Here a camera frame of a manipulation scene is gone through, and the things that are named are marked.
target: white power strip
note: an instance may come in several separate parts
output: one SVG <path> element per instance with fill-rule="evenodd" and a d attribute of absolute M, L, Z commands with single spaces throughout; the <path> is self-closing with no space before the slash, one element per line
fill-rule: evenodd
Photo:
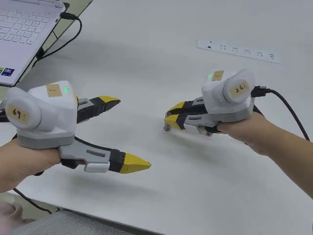
<path fill-rule="evenodd" d="M 263 50 L 239 47 L 224 42 L 199 40 L 197 43 L 197 48 L 281 64 L 278 56 L 272 52 L 269 53 Z"/>

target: number label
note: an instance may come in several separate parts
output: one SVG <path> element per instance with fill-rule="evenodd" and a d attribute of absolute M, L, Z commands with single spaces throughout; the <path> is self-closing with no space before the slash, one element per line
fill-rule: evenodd
<path fill-rule="evenodd" d="M 230 89 L 231 96 L 235 99 L 250 91 L 250 86 L 246 81 L 243 81 Z"/>
<path fill-rule="evenodd" d="M 221 81 L 223 78 L 224 71 L 215 71 L 212 77 L 212 82 Z"/>
<path fill-rule="evenodd" d="M 6 109 L 6 115 L 20 122 L 21 124 L 24 124 L 24 125 L 28 124 L 29 113 L 12 104 L 8 105 Z"/>
<path fill-rule="evenodd" d="M 46 85 L 47 93 L 49 97 L 59 97 L 62 96 L 61 88 L 59 84 L 49 84 Z"/>

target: human hand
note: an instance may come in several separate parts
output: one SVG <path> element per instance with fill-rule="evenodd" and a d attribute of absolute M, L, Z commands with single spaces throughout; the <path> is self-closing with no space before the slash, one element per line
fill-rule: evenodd
<path fill-rule="evenodd" d="M 274 125 L 267 121 L 261 114 L 253 112 L 252 115 L 239 122 L 222 122 L 218 124 L 219 131 L 228 134 L 232 138 L 246 143 L 256 153 L 267 155 L 262 147 L 262 138 L 270 135 Z"/>
<path fill-rule="evenodd" d="M 47 170 L 60 161 L 57 149 L 33 150 L 12 140 L 0 148 L 0 192 L 15 188 L 26 177 Z"/>

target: laptop sticker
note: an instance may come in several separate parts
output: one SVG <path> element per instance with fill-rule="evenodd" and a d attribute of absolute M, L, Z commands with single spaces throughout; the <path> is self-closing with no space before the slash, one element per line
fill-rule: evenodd
<path fill-rule="evenodd" d="M 5 68 L 5 70 L 3 70 L 3 72 L 1 73 L 1 76 L 10 77 L 14 71 L 15 71 L 14 69 Z"/>

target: white table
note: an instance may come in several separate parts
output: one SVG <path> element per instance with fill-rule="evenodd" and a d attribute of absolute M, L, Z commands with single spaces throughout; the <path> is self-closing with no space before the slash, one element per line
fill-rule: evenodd
<path fill-rule="evenodd" d="M 21 85 L 67 79 L 80 97 L 120 98 L 114 109 L 80 124 L 77 136 L 153 165 L 131 175 L 60 165 L 18 188 L 39 201 L 164 234 L 311 234 L 312 200 L 271 160 L 224 135 L 163 131 L 166 110 L 200 96 L 210 69 L 246 67 L 260 85 L 286 97 L 313 137 L 310 2 L 96 0 L 82 16 L 82 35 Z M 283 64 L 200 50 L 198 39 L 273 49 Z M 301 135 L 277 98 L 256 104 L 269 120 Z M 14 128 L 2 124 L 1 130 L 4 144 Z"/>

